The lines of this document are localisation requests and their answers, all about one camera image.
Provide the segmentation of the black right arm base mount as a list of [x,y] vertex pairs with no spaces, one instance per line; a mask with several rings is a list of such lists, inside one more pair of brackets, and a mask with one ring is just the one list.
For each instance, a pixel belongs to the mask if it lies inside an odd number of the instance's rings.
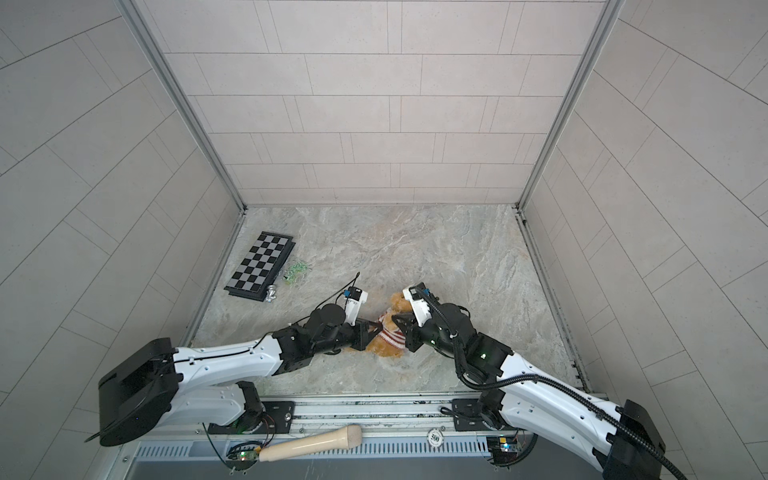
[[443,406],[439,412],[451,417],[454,429],[459,432],[513,431],[516,427],[501,415],[504,397],[501,390],[491,390],[478,398],[455,398],[449,407]]

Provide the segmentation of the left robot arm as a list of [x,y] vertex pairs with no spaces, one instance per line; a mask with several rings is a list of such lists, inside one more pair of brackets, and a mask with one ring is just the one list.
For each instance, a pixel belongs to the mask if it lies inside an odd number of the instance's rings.
[[111,447],[167,425],[242,430],[243,420],[257,417],[253,379],[299,370],[343,348],[363,351],[382,329],[378,321],[348,322],[342,307],[328,304],[303,324],[239,344],[185,348],[168,337],[151,340],[99,380],[94,436]]

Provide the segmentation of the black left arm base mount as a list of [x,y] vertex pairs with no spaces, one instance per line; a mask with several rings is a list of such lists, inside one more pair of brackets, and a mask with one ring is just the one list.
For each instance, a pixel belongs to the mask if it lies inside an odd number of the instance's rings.
[[214,435],[287,434],[290,431],[296,403],[293,401],[264,402],[254,383],[239,381],[243,412],[226,425],[210,423],[206,427]]

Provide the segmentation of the tan plush teddy bear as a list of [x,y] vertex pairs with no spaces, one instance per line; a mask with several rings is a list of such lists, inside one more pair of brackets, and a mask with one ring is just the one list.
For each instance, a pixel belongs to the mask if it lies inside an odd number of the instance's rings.
[[388,309],[376,321],[364,320],[359,316],[360,308],[368,298],[365,291],[349,287],[342,295],[345,298],[345,323],[360,337],[353,348],[380,357],[400,357],[405,351],[405,334],[396,325],[393,317],[413,312],[404,294],[395,293],[390,299]]

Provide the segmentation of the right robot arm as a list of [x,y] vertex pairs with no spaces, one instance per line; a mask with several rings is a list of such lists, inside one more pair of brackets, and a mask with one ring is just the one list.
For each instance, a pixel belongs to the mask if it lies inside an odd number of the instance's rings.
[[491,402],[488,423],[526,430],[579,456],[605,479],[657,479],[666,446],[647,411],[573,388],[479,332],[465,309],[428,301],[393,321],[415,351],[454,360],[459,380]]

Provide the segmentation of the knitted american flag sweater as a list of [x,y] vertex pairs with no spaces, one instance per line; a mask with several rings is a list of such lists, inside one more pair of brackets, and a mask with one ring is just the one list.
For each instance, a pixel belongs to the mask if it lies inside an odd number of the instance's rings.
[[377,339],[383,341],[389,347],[397,350],[405,349],[405,335],[401,332],[399,327],[392,320],[391,313],[385,313],[379,317],[379,322],[382,325],[381,332],[377,335]]

